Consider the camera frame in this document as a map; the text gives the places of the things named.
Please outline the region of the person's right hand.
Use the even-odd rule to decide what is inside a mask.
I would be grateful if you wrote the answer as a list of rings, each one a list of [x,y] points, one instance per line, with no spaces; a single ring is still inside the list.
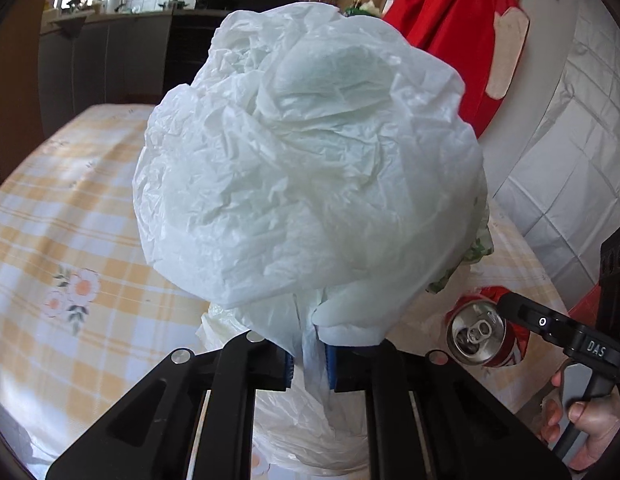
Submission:
[[[560,437],[562,417],[563,408],[560,404],[547,398],[543,403],[538,438],[545,443],[557,441]],[[618,389],[615,388],[609,396],[572,404],[568,411],[568,418],[579,431],[588,435],[586,442],[579,448],[569,467],[575,471],[585,471],[601,458],[620,428]]]

